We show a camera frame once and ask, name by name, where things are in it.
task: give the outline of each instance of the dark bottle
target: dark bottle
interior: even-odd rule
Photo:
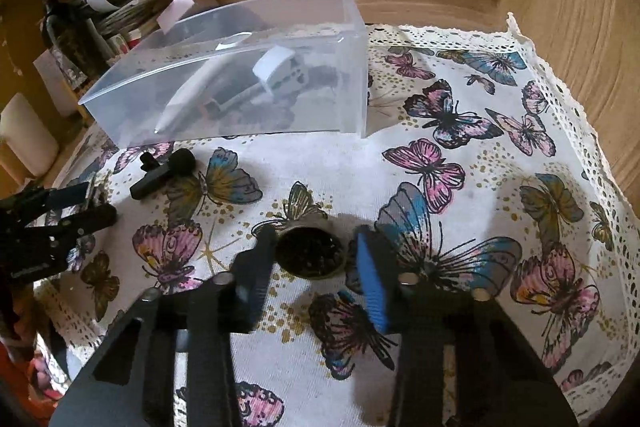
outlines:
[[[42,23],[42,39],[47,48],[56,47],[90,82],[109,69],[86,22],[77,17],[69,4],[43,0],[46,16]]]

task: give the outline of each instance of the table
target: table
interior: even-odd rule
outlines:
[[[402,266],[497,295],[578,419],[591,417],[638,351],[640,245],[582,108],[513,18],[491,35],[370,26],[369,42],[364,139],[319,132],[117,150],[92,128],[56,184],[98,171],[120,217],[82,242],[73,270],[39,286],[56,329],[84,362],[143,289],[195,287],[249,248],[260,223],[315,214],[344,245],[356,225],[374,225],[398,245],[413,241]],[[196,156],[199,179],[131,200],[140,153],[163,160],[180,147]],[[348,266],[309,281],[274,268],[256,331],[232,339],[245,425],[383,425],[399,338],[367,328],[353,275]]]

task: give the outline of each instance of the pink butterfly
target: pink butterfly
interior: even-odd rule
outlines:
[[[187,265],[202,240],[202,229],[192,220],[183,220],[165,230],[160,225],[144,225],[136,230],[131,242],[138,256],[147,264],[142,269],[156,277],[156,287],[164,293],[190,290],[200,280],[190,277],[195,270]]]
[[[402,76],[407,76],[408,78],[421,78],[423,80],[430,80],[435,78],[435,74],[431,73],[431,71],[423,70],[422,68],[417,68],[414,66],[414,57],[411,53],[405,53],[400,57],[395,57],[393,55],[387,55],[385,57],[385,62],[388,64],[394,64],[396,66],[400,66],[397,70],[397,74],[401,74]]]
[[[582,385],[585,382],[590,381],[593,378],[596,378],[598,375],[601,375],[610,367],[611,367],[610,362],[599,363],[598,365],[595,365],[594,367],[592,367],[590,372],[588,372],[586,376],[580,369],[574,369],[572,372],[569,373],[568,377],[562,380],[562,383],[560,384],[560,388],[562,389],[562,391],[566,393],[567,391],[570,391],[574,387],[578,387],[579,385]]]
[[[522,88],[522,105],[529,114],[540,114],[549,108],[549,103],[535,80],[530,80]]]
[[[533,154],[533,149],[540,149],[543,155],[547,157],[556,155],[556,144],[546,133],[545,126],[540,121],[540,118],[526,114],[522,117],[522,123],[520,123],[491,109],[485,109],[485,111],[495,120],[495,123],[507,131],[514,146],[527,156]]]
[[[236,383],[242,427],[273,427],[284,413],[284,402],[256,383]]]
[[[420,174],[429,211],[441,213],[453,199],[452,190],[465,184],[465,171],[457,163],[444,163],[440,148],[420,138],[409,147],[395,147],[382,153],[386,160],[409,171]]]
[[[521,304],[539,306],[531,313],[549,313],[542,335],[542,362],[558,372],[596,315],[600,293],[595,285],[575,278],[575,264],[569,251],[556,243],[542,259],[532,256],[516,268],[511,280],[511,298]]]
[[[124,171],[139,154],[143,152],[150,152],[153,157],[160,163],[164,163],[169,155],[174,151],[174,142],[156,143],[153,145],[139,145],[137,147],[129,147],[124,153],[122,153],[116,161],[116,166],[113,169],[114,174],[118,174],[120,171]]]

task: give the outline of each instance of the transparent plastic container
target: transparent plastic container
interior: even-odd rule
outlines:
[[[367,31],[353,0],[248,0],[157,30],[81,104],[119,147],[365,132]]]

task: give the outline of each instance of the butterfly pattern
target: butterfly pattern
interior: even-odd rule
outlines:
[[[431,80],[436,76],[434,73],[431,73],[431,71],[427,71],[415,66],[414,57],[409,52],[401,55],[400,57],[387,55],[385,57],[385,62],[398,66],[396,73],[401,74],[402,76],[405,76],[407,78],[421,78],[423,80]]]
[[[610,362],[602,362],[594,367],[585,375],[580,369],[574,369],[569,373],[569,376],[562,380],[560,388],[566,393],[572,390],[574,387],[584,384],[590,380],[593,380],[597,376],[601,375],[605,371],[611,368]]]
[[[591,210],[596,213],[596,224],[591,230],[591,235],[596,241],[604,243],[604,248],[613,251],[613,234],[611,233],[609,219],[607,218],[604,208],[595,201],[590,201],[589,206]]]
[[[539,149],[548,158],[556,155],[556,144],[546,133],[545,126],[537,116],[526,114],[520,123],[494,110],[485,109],[485,111],[502,130],[506,131],[511,143],[520,152],[531,156],[534,149]]]
[[[209,159],[206,174],[177,176],[165,185],[169,198],[169,225],[191,219],[205,199],[214,203],[254,203],[262,198],[257,182],[238,168],[238,155],[218,147]]]
[[[522,257],[522,247],[511,237],[491,237],[460,251],[475,239],[443,251],[442,224],[439,245],[434,244],[431,213],[424,195],[402,182],[396,194],[380,208],[374,227],[398,252],[398,265],[441,289],[482,288],[492,296],[502,290]]]
[[[505,86],[517,86],[513,73],[527,69],[520,55],[512,53],[470,52],[468,50],[442,50],[436,53],[438,58],[453,60],[457,64],[466,64],[490,79]]]
[[[301,182],[295,182],[289,191],[289,198],[282,202],[284,216],[274,214],[273,217],[255,225],[251,233],[257,237],[260,228],[266,224],[280,231],[307,219],[327,219],[326,212],[314,203],[314,198]]]
[[[395,369],[388,349],[398,344],[376,331],[367,312],[347,291],[316,296],[309,305],[309,320],[322,344],[324,363],[335,380],[349,378],[356,365],[354,357],[366,354],[367,349],[386,368]]]
[[[149,152],[158,160],[159,163],[164,163],[167,158],[174,151],[174,142],[156,143],[154,145],[140,145],[137,147],[129,147],[123,152],[116,160],[116,166],[113,168],[113,173],[124,171],[134,159],[136,159],[143,152]]]
[[[160,225],[145,225],[131,238],[133,250],[146,263],[142,269],[156,278],[155,286],[163,293],[191,290],[201,280],[193,277],[195,267],[187,264],[202,240],[198,223],[184,220],[164,229]]]
[[[101,321],[109,303],[120,291],[120,279],[111,275],[109,255],[100,250],[80,272],[80,279],[92,289],[95,304],[95,320]]]
[[[404,55],[408,52],[417,52],[433,57],[434,51],[429,48],[416,48],[414,46],[390,46],[388,52],[394,55]]]
[[[531,313],[548,314],[542,362],[557,373],[598,311],[598,288],[576,279],[573,257],[565,245],[555,243],[541,257],[533,255],[518,265],[510,293],[514,301],[535,306]]]
[[[384,158],[409,173],[420,174],[424,186],[427,207],[433,214],[439,214],[447,208],[453,199],[453,190],[460,190],[465,184],[465,171],[457,163],[444,163],[440,148],[420,138],[408,147],[387,149]]]
[[[451,87],[440,79],[404,101],[404,110],[409,116],[430,118],[422,127],[435,127],[433,138],[446,149],[456,149],[472,139],[487,140],[504,134],[495,123],[468,111],[458,113],[454,107]]]
[[[90,233],[83,235],[76,241],[76,247],[69,250],[66,256],[71,272],[77,273],[82,268],[84,260],[91,255],[95,248],[95,235]]]
[[[187,388],[179,387],[175,395],[187,400]],[[236,382],[236,396],[242,427],[274,427],[284,414],[284,402],[273,391],[256,383]]]
[[[522,88],[522,107],[533,115],[544,113],[549,108],[549,103],[535,80],[530,80]]]
[[[471,84],[477,82],[487,93],[495,94],[495,84],[492,81],[487,80],[484,76],[480,76],[479,74],[470,74],[465,78],[467,79],[467,86],[471,86]]]
[[[110,138],[107,138],[100,146],[100,155],[95,158],[89,165],[87,165],[76,178],[71,179],[66,183],[66,187],[71,185],[78,185],[89,181],[91,177],[100,169],[102,169],[106,163],[111,159],[116,152],[118,152],[118,146],[114,144]]]
[[[536,174],[542,182],[540,188],[523,185],[520,187],[520,201],[524,210],[538,225],[543,253],[548,253],[560,242],[559,219],[566,224],[577,223],[584,217],[584,211],[562,180],[555,174]]]

